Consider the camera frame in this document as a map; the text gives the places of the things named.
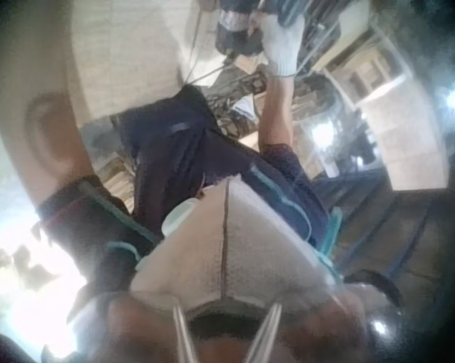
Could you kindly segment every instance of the man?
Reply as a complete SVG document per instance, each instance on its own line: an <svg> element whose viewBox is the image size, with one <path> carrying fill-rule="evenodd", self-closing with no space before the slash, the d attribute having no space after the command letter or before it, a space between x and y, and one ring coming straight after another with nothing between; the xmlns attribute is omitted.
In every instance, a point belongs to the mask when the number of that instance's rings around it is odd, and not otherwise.
<svg viewBox="0 0 455 363"><path fill-rule="evenodd" d="M288 29L274 15L260 21L270 77L259 154L223 136L192 87L117 115L138 163L131 219L95 176L76 127L63 11L30 0L2 23L0 129L43 227L88 280L73 313L83 360L366 357L366 322L387 301L342 287L313 248L329 216L291 149L303 18ZM164 238L169 213L206 187Z"/></svg>

